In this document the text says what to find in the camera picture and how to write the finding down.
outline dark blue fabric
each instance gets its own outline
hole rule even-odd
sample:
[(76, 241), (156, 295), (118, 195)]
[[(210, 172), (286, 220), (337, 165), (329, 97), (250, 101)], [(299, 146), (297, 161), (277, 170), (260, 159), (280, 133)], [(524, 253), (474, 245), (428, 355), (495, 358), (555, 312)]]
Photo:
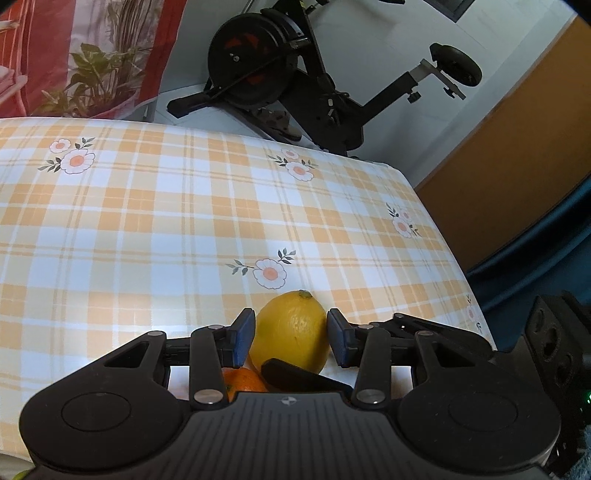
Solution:
[(513, 347), (537, 295), (568, 290), (591, 304), (591, 176), (466, 278), (499, 350)]

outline printed curtain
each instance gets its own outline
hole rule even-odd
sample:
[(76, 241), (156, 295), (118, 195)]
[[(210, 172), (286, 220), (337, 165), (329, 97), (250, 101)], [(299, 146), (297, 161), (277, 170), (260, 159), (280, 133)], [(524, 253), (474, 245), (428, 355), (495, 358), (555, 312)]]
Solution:
[(0, 15), (0, 117), (122, 118), (158, 95), (186, 0), (17, 0)]

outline checkered tablecloth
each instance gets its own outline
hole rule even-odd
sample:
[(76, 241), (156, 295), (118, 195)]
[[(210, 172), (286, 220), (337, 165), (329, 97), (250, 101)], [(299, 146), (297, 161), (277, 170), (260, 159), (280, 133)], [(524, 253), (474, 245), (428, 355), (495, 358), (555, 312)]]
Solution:
[[(0, 450), (23, 457), (38, 390), (148, 330), (187, 336), (290, 290), (351, 322), (407, 312), (492, 343), (400, 172), (164, 125), (2, 120), (0, 284)], [(334, 359), (324, 373), (351, 380)]]

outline wooden panel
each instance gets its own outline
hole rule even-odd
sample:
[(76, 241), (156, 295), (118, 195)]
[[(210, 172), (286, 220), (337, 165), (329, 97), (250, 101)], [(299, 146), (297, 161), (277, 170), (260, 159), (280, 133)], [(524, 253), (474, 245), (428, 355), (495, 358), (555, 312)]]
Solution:
[(591, 28), (577, 18), (417, 193), (464, 270), (591, 171)]

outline blue fuzzy fabric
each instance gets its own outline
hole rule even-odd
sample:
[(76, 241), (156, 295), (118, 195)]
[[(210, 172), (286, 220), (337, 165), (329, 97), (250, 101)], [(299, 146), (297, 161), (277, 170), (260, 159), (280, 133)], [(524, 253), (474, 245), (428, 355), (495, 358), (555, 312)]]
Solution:
[(564, 480), (591, 479), (591, 426), (585, 428), (585, 443), (587, 444), (587, 452), (574, 464)]

